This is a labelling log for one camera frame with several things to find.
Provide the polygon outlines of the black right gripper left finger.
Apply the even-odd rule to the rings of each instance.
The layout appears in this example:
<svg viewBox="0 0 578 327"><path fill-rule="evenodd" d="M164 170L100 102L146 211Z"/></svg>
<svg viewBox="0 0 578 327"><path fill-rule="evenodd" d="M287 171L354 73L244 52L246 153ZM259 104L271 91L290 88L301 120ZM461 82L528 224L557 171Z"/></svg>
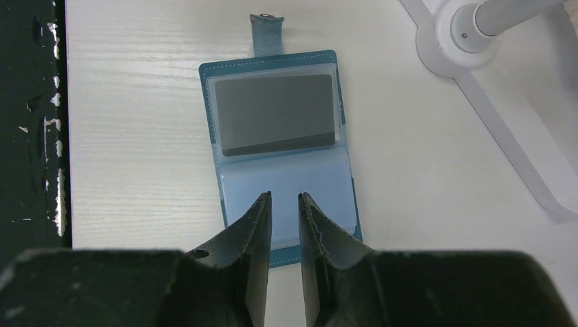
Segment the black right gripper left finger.
<svg viewBox="0 0 578 327"><path fill-rule="evenodd" d="M1 273L2 326L262 326L272 196L191 251L32 249Z"/></svg>

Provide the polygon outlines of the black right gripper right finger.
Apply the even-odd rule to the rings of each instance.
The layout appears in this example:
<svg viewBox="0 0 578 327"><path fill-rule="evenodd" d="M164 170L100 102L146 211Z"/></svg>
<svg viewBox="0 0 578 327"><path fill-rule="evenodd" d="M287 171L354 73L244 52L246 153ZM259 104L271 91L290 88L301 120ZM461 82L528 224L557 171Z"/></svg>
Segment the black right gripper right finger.
<svg viewBox="0 0 578 327"><path fill-rule="evenodd" d="M515 251L377 251L299 195L308 326L572 326L542 266Z"/></svg>

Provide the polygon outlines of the silver credit card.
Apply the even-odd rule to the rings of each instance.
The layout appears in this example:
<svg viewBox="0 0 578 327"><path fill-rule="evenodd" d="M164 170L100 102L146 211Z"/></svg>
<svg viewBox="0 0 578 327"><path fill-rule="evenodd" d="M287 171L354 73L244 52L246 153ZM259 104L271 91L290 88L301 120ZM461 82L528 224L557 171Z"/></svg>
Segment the silver credit card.
<svg viewBox="0 0 578 327"><path fill-rule="evenodd" d="M329 74L218 80L215 96L227 157L335 143Z"/></svg>

